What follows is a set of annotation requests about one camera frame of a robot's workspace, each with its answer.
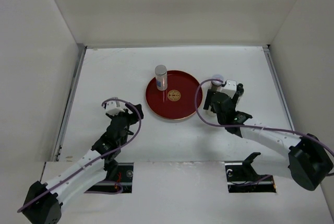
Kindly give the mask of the purple lid pepper jar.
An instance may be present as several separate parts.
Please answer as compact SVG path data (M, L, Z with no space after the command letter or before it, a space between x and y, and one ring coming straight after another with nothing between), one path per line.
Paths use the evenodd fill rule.
M220 88L225 84L223 76L220 74L214 74L211 79L210 89L213 91L220 91Z

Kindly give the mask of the black cap white bottle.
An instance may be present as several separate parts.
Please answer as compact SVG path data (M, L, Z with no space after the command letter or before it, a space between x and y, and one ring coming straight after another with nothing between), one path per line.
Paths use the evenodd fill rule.
M209 107L209 109L206 110L206 114L210 117L216 117L216 113L212 111L211 107Z

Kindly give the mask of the silver lid clear spice bottle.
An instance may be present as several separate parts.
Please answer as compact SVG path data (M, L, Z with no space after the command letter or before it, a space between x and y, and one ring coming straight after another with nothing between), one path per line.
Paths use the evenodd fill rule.
M164 65L155 67L156 85L159 91L165 91L168 88L168 71Z

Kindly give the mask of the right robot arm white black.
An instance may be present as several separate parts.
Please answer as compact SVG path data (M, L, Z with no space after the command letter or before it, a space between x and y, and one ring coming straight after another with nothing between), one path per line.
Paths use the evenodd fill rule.
M333 176L333 151L312 134L264 126L250 114L236 110L244 93L242 84L212 78L204 110L217 117L216 127L232 135L253 140L279 153L287 162L291 178L302 188L313 191L326 178Z

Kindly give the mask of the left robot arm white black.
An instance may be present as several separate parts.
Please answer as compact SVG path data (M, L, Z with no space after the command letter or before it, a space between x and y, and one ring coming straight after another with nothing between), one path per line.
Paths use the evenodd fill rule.
M87 153L60 175L44 183L36 181L27 192L26 199L18 209L31 223L58 223L65 207L96 183L113 181L117 176L115 158L121 149L137 135L130 126L142 124L144 113L141 104L117 105L118 98L102 103L110 124Z

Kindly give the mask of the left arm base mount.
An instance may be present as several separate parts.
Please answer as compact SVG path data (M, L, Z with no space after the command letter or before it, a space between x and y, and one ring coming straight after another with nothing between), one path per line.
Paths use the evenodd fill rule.
M106 195L131 193L133 177L133 163L118 163L113 160L108 166L106 177L89 188L86 193Z

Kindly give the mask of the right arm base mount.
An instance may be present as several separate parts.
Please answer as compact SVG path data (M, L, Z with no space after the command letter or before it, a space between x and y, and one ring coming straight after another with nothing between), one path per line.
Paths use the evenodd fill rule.
M260 175L252 167L260 155L260 152L253 152L244 160L224 163L229 193L276 193L273 176Z

